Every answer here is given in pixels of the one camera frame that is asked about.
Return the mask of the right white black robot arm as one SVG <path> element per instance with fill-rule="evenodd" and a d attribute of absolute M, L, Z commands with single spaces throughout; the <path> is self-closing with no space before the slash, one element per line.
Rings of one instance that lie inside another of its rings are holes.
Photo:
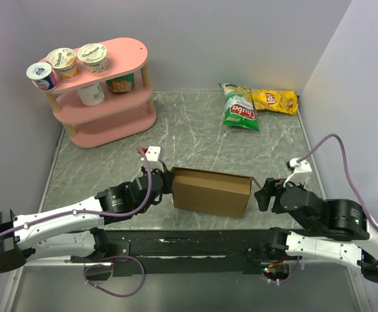
<path fill-rule="evenodd" d="M 359 203 L 353 200 L 324 200 L 302 185 L 268 178 L 254 197 L 261 211 L 289 214 L 303 228 L 273 227 L 263 245 L 274 260 L 310 258 L 360 269 L 363 277 L 378 283 L 378 235 Z"/>

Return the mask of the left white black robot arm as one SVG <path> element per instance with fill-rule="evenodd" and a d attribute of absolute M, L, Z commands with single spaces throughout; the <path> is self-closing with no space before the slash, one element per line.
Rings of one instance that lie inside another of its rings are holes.
<path fill-rule="evenodd" d="M 19 216 L 12 210 L 1 211 L 0 273 L 62 255 L 103 261 L 109 244 L 101 226 L 145 213 L 164 194 L 172 193 L 172 174 L 166 168 L 141 172 L 133 181 L 52 211 Z"/>

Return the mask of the brown cardboard box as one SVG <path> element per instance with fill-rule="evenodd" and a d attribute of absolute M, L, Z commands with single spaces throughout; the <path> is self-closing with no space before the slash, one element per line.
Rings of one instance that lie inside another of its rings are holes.
<path fill-rule="evenodd" d="M 177 209 L 230 218 L 243 218 L 254 177 L 191 168 L 171 170 L 173 206 Z"/>

